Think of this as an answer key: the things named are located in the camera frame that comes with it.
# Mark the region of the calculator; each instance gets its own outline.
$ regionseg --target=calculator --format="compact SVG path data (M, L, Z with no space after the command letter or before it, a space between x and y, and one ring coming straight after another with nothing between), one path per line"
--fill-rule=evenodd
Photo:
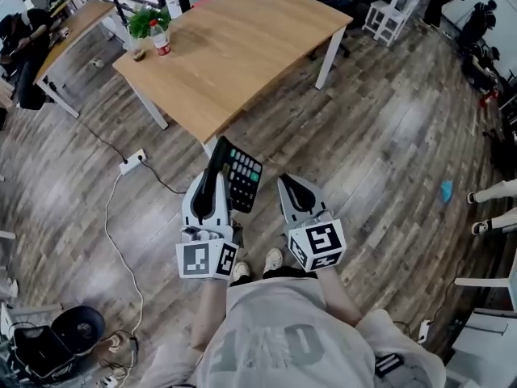
M226 137L219 138L212 157L217 160L218 170L223 171L228 181L232 208L249 213L259 189L262 164Z

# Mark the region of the white pants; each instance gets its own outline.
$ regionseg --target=white pants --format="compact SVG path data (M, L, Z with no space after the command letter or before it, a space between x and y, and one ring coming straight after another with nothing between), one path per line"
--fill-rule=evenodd
M478 203L482 203L493 198L517 196L517 179L512 181L501 181L492 187L476 192L474 198ZM500 229L506 226L517 224L517 208L511 209L502 216L492 218L492 228Z

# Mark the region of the plastic bottle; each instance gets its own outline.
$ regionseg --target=plastic bottle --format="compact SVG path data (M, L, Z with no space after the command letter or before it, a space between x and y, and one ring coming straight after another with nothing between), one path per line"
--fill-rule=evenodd
M169 39L167 39L166 33L158 24L157 20L151 20L149 25L151 27L150 35L151 39L153 39L154 47L160 56L166 55L168 52L170 52Z

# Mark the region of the wooden floor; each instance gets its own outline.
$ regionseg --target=wooden floor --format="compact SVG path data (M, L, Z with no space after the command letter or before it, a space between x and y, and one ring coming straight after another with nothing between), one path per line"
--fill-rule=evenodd
M462 276L491 269L493 238L474 238L469 227L502 213L505 202L468 207L465 194L499 181L481 136L497 114L478 107L449 43L413 21L392 48L361 31L346 43L351 56L336 59L323 90L314 88L320 49L316 61L301 61L225 133L265 168L253 213L237 215L245 228L240 256L258 274L268 249L284 248L276 179L283 171L304 176L323 188L343 222L349 248L338 269L351 296L363 310L385 308L416 337L442 304L460 260ZM110 66L120 54L117 42L93 31L60 64L65 96L100 136L126 155L143 148L164 181L185 190L207 157L174 122L162 131L152 120ZM92 57L106 62L102 71L87 65ZM103 226L119 157L54 105L13 109L0 143L0 220L18 235L6 259L21 300L86 303L103 314L108 330L130 330L139 298ZM453 182L447 204L444 180ZM180 280L175 259L180 204L140 167L120 181L109 209L108 229L145 296L141 360L126 386L138 381L164 336L195 314L201 283ZM472 300L472 290L451 288L430 350L441 353L454 306L469 309Z

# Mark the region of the blue object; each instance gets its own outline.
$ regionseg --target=blue object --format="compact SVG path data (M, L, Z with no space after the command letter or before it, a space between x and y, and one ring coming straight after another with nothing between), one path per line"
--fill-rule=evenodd
M443 181L442 182L442 200L444 203L448 203L452 197L452 181Z

